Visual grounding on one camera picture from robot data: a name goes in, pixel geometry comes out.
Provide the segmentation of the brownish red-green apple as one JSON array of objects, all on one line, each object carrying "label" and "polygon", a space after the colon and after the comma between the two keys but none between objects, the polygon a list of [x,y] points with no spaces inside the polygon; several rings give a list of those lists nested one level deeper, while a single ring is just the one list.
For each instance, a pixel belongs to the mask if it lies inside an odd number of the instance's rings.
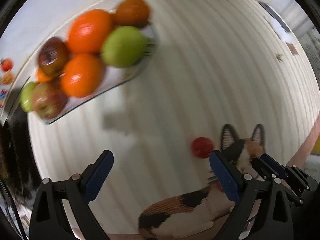
[{"label": "brownish red-green apple", "polygon": [[44,120],[56,118],[68,102],[61,88],[60,78],[39,83],[31,94],[33,111]]}]

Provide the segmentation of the green apple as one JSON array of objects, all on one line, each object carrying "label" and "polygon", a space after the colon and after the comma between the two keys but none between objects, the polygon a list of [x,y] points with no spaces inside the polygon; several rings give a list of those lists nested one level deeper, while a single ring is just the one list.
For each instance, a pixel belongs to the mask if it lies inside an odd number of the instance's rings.
[{"label": "green apple", "polygon": [[31,103],[31,95],[37,85],[38,85],[37,82],[29,82],[22,88],[21,98],[20,98],[20,107],[26,113],[33,111],[32,103]]},{"label": "green apple", "polygon": [[112,31],[100,51],[104,64],[116,68],[133,66],[143,57],[148,39],[136,27],[122,26]]}]

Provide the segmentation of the small orange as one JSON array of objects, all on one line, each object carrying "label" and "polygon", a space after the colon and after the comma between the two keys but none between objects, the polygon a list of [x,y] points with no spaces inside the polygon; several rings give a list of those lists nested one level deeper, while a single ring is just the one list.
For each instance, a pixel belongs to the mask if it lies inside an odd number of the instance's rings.
[{"label": "small orange", "polygon": [[52,77],[47,76],[44,74],[44,72],[41,70],[40,67],[37,68],[36,70],[36,80],[38,83],[43,83],[52,80]]}]

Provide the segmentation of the dark red apple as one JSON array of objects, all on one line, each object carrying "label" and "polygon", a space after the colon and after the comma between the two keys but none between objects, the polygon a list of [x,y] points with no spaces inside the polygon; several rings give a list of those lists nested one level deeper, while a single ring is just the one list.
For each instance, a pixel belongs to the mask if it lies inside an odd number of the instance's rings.
[{"label": "dark red apple", "polygon": [[51,37],[41,47],[37,61],[39,68],[45,75],[57,77],[62,74],[69,57],[70,52],[63,40]]}]

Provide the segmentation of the large orange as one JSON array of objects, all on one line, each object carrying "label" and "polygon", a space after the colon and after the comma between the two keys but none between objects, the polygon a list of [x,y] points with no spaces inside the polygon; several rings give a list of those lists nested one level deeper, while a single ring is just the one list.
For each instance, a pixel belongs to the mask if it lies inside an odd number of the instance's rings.
[{"label": "large orange", "polygon": [[114,30],[113,16],[93,9],[79,15],[68,29],[67,45],[71,53],[99,53],[103,42]]}]

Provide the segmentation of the dull orange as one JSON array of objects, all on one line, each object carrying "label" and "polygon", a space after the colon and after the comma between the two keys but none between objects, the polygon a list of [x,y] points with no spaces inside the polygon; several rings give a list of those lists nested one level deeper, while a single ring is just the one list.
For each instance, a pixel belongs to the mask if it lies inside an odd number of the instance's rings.
[{"label": "dull orange", "polygon": [[116,9],[116,22],[142,28],[148,24],[150,7],[144,0],[124,0]]}]

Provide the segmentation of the calico cat shaped mat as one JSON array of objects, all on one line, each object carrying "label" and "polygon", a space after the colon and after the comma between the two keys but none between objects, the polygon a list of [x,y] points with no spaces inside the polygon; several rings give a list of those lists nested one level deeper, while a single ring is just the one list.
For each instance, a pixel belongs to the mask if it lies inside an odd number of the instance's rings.
[{"label": "calico cat shaped mat", "polygon": [[[221,131],[220,151],[241,173],[255,176],[251,161],[265,153],[265,131],[257,124],[250,138],[241,139],[234,127],[225,124]],[[150,205],[139,216],[138,232],[143,239],[184,238],[204,232],[214,221],[235,206],[217,180],[200,190],[170,197]]]}]

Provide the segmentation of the cherry tomato upper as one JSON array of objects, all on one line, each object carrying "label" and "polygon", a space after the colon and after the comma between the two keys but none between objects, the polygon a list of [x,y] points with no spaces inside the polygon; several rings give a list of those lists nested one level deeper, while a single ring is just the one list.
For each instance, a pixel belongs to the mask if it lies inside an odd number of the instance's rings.
[{"label": "cherry tomato upper", "polygon": [[207,159],[214,150],[213,142],[207,137],[198,137],[190,145],[193,156]]}]

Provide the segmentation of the small star shaped trinket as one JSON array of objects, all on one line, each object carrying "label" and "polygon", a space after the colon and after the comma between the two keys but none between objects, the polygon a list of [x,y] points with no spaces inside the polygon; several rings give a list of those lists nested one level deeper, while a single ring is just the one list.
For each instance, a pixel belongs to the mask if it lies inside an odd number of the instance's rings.
[{"label": "small star shaped trinket", "polygon": [[276,59],[277,59],[279,62],[283,62],[283,54],[276,54]]}]

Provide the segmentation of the striped table cloth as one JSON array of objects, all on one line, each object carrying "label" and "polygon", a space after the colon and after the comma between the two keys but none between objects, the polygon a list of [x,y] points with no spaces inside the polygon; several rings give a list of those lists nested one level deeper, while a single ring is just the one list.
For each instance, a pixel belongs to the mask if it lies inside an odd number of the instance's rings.
[{"label": "striped table cloth", "polygon": [[[308,155],[319,133],[319,87],[298,40],[292,55],[256,0],[148,0],[159,36],[142,74],[51,125],[28,116],[42,178],[68,179],[104,150],[114,166],[91,209],[112,235],[136,235],[151,204],[207,185],[209,164],[190,150],[265,128],[278,162]],[[283,54],[283,62],[276,59]]]}]

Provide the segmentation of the small brown card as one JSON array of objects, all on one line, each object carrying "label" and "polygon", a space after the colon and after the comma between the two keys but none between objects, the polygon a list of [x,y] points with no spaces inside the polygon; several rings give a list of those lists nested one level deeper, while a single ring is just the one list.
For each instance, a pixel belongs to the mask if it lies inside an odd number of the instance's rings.
[{"label": "small brown card", "polygon": [[291,51],[292,55],[298,54],[298,51],[296,50],[294,44],[292,44],[292,43],[286,43],[286,45],[288,46],[288,48],[289,48],[289,50]]}]

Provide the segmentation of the white paper sheet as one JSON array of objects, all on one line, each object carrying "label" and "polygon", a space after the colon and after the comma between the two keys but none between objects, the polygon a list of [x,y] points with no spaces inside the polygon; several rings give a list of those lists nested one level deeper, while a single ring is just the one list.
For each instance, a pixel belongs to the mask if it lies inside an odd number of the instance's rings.
[{"label": "white paper sheet", "polygon": [[280,23],[278,20],[271,16],[264,16],[264,19],[267,21],[267,23],[270,25],[272,30],[276,33],[276,35],[279,37],[281,41],[286,43],[296,42],[295,35],[293,35],[293,33],[286,24]]}]

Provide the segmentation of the blue smartphone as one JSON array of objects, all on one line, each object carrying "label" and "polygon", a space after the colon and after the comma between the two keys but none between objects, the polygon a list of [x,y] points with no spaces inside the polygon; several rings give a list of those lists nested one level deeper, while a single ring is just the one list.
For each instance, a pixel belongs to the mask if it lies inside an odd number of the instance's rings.
[{"label": "blue smartphone", "polygon": [[285,32],[290,33],[291,30],[287,24],[281,19],[281,17],[267,4],[264,2],[258,2],[284,29]]}]

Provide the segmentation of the colourful fruit wall sticker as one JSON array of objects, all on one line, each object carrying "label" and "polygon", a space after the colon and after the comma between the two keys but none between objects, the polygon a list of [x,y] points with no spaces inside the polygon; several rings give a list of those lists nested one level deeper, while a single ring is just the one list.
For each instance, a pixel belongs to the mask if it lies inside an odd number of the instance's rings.
[{"label": "colourful fruit wall sticker", "polygon": [[15,76],[12,73],[13,66],[14,63],[12,59],[1,59],[1,110],[4,107],[4,103],[9,91],[9,86],[15,79]]}]

